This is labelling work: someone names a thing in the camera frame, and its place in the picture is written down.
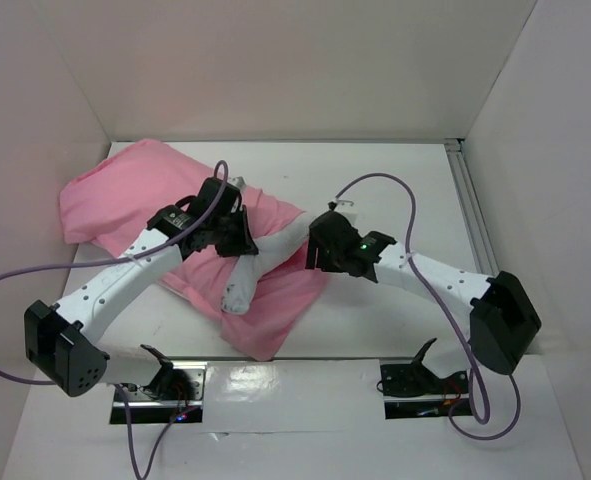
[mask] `white panel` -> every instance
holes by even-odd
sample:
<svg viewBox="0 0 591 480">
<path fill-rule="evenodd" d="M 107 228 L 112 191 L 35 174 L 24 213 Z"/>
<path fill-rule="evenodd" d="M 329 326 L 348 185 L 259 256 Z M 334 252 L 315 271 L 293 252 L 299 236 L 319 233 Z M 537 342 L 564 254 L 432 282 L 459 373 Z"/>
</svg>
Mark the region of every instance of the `white panel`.
<svg viewBox="0 0 591 480">
<path fill-rule="evenodd" d="M 246 403 L 231 404 L 228 415 L 219 412 L 217 425 L 172 427 L 151 479 L 581 479 L 538 357 L 525 357 L 516 371 L 524 400 L 521 422 L 511 435 L 493 443 L 463 439 L 444 418 L 383 420 L 381 397 L 379 404 L 373 401 L 378 394 L 370 379 L 372 362 L 318 363 L 320 375 L 298 364 L 293 369 L 290 362 L 274 364 L 281 388 L 268 389 L 270 399 L 249 390 L 251 381 L 245 390 L 255 394 Z M 230 385 L 226 377 L 222 380 L 220 392 Z M 488 385 L 494 406 L 491 424 L 474 427 L 471 419 L 460 419 L 462 426 L 480 434 L 498 431 L 515 407 L 506 377 L 488 375 Z M 215 420 L 208 415 L 210 388 L 217 387 L 212 382 L 207 386 L 205 422 Z M 108 425 L 111 397 L 109 388 L 70 399 L 55 389 L 33 387 L 4 480 L 50 480 L 61 478 L 62 472 L 68 480 L 130 478 L 125 428 Z M 309 404 L 315 400 L 323 406 Z M 258 416 L 260 406 L 265 407 L 264 418 Z M 235 428 L 244 422 L 249 433 Z M 140 464 L 160 430 L 160 425 L 135 427 Z"/>
<path fill-rule="evenodd" d="M 556 352 L 547 365 L 591 479 L 591 0 L 540 0 L 465 153 L 498 263 L 539 308 L 540 344 Z M 569 345 L 574 353 L 560 352 Z"/>
<path fill-rule="evenodd" d="M 466 225 L 443 145 L 360 143 L 173 143 L 174 148 L 214 166 L 226 159 L 231 175 L 249 185 L 318 214 L 351 180 L 383 171 L 399 175 L 414 190 L 418 215 L 413 248 L 427 256 L 475 271 Z M 114 144 L 111 153 L 126 144 Z M 406 192 L 397 184 L 370 179 L 346 199 L 356 202 L 356 227 L 403 239 L 409 215 Z M 76 260 L 97 258 L 82 245 Z M 79 288 L 96 270 L 71 272 L 67 291 Z M 437 352 L 455 342 L 439 308 L 399 288 L 348 275 L 333 275 L 279 351 L 284 357 L 413 356 L 432 337 Z M 239 356 L 219 338 L 219 326 L 188 302 L 161 287 L 147 289 L 115 321 L 104 341 L 122 346 L 150 343 L 173 356 Z"/>
<path fill-rule="evenodd" d="M 65 261 L 57 194 L 100 158 L 106 137 L 30 2 L 0 1 L 0 273 Z M 66 272 L 0 284 L 0 367 L 32 375 L 23 312 L 60 295 Z M 28 388 L 0 379 L 0 476 Z"/>
<path fill-rule="evenodd" d="M 39 0 L 117 140 L 462 137 L 534 0 Z"/>
</svg>

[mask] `white table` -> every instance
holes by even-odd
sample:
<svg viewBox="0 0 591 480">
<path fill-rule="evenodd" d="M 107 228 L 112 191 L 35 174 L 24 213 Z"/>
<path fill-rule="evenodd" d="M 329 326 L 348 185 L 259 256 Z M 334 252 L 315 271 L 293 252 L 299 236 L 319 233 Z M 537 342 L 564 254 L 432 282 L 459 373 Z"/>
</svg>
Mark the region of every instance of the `white table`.
<svg viewBox="0 0 591 480">
<path fill-rule="evenodd" d="M 111 154 L 129 143 L 114 143 Z M 453 266 L 475 271 L 473 253 L 443 145 L 358 143 L 195 142 L 171 145 L 202 163 L 230 164 L 231 175 L 249 185 L 322 213 L 354 178 L 373 171 L 398 175 L 417 196 L 414 248 Z M 409 215 L 406 192 L 394 182 L 372 179 L 345 195 L 357 202 L 357 228 L 403 240 Z M 76 262 L 100 258 L 82 245 Z M 66 292 L 79 288 L 98 270 L 71 272 Z M 334 275 L 325 292 L 301 318 L 278 358 L 365 358 L 412 356 L 431 337 L 446 348 L 455 337 L 441 311 L 399 289 Z M 238 357 L 219 338 L 219 326 L 187 301 L 159 286 L 149 288 L 108 330 L 107 343 L 150 343 L 169 356 Z"/>
<path fill-rule="evenodd" d="M 114 144 L 112 153 L 125 144 Z M 403 177 L 415 190 L 419 216 L 415 248 L 474 271 L 464 221 L 442 146 L 378 144 L 173 144 L 214 165 L 224 158 L 233 175 L 321 211 L 335 192 L 363 173 Z M 394 184 L 371 181 L 351 192 L 362 231 L 401 239 L 408 201 Z M 76 260 L 100 255 L 80 247 Z M 67 291 L 93 271 L 71 273 Z M 345 276 L 330 286 L 291 332 L 280 357 L 413 355 L 430 336 L 452 334 L 432 304 L 397 289 Z M 217 325 L 183 299 L 151 287 L 111 327 L 105 340 L 143 341 L 168 355 L 239 356 Z M 446 419 L 385 420 L 377 360 L 230 362 L 209 367 L 202 424 L 177 425 L 165 439 L 150 480 L 515 479 L 581 478 L 564 422 L 539 357 L 517 372 L 522 421 L 507 438 L 476 443 Z M 489 374 L 494 408 L 487 428 L 460 419 L 474 432 L 496 432 L 514 408 L 504 377 Z M 132 478 L 125 428 L 108 424 L 112 390 L 96 387 L 77 399 L 51 387 L 32 387 L 4 480 Z M 135 427 L 144 465 L 159 425 Z"/>
</svg>

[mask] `pink fabric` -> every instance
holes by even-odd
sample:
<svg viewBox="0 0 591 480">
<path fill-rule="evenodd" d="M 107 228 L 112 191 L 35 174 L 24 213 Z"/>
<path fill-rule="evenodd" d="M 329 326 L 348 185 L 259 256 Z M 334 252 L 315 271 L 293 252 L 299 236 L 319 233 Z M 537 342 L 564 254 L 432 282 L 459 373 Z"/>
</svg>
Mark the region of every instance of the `pink fabric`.
<svg viewBox="0 0 591 480">
<path fill-rule="evenodd" d="M 232 166 L 231 174 L 241 174 Z M 196 194 L 213 170 L 155 140 L 142 140 L 70 182 L 60 193 L 60 216 L 67 243 L 92 242 L 117 257 L 137 238 L 160 208 Z M 279 232 L 302 211 L 247 187 L 254 238 Z M 220 320 L 222 338 L 241 352 L 268 360 L 279 350 L 298 317 L 317 298 L 327 277 L 305 270 L 306 245 L 262 277 L 251 308 L 236 316 L 220 309 L 235 258 L 215 249 L 191 255 L 162 277 L 162 283 L 187 298 L 211 319 Z"/>
</svg>

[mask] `white wall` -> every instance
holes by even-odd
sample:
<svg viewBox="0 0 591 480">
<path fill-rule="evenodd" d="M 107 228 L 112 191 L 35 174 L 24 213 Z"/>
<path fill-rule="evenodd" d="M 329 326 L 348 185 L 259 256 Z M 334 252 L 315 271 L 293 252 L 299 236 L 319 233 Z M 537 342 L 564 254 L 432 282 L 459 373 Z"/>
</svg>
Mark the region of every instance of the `white wall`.
<svg viewBox="0 0 591 480">
<path fill-rule="evenodd" d="M 591 0 L 540 0 L 465 155 L 501 267 L 527 284 L 591 479 Z"/>
<path fill-rule="evenodd" d="M 30 3 L 0 0 L 0 273 L 72 258 L 61 239 L 57 194 L 106 148 Z M 65 278 L 58 272 L 0 284 L 0 366 L 32 375 L 23 360 L 23 311 L 36 298 L 56 299 Z M 0 476 L 27 392 L 0 380 Z"/>
<path fill-rule="evenodd" d="M 463 137 L 535 0 L 38 0 L 115 140 Z"/>
</svg>

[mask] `pink cloth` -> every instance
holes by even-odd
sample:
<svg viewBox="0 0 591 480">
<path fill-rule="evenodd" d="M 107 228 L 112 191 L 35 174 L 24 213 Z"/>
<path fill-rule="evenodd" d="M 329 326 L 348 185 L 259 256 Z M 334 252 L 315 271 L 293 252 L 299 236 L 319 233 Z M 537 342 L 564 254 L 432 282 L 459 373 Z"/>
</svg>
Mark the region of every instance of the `pink cloth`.
<svg viewBox="0 0 591 480">
<path fill-rule="evenodd" d="M 92 242 L 117 257 L 157 210 L 196 194 L 204 179 L 212 174 L 212 168 L 166 144 L 139 141 L 62 190 L 60 216 L 64 239 L 67 243 Z M 279 232 L 302 212 L 252 187 L 246 188 L 243 200 L 254 238 Z M 218 257 L 215 249 L 209 247 L 191 255 L 161 281 L 209 318 L 220 320 L 225 341 L 251 357 L 268 360 L 320 294 L 327 276 L 304 269 L 303 245 L 288 261 L 259 280 L 250 310 L 236 316 L 220 309 L 222 293 L 236 261 Z"/>
</svg>

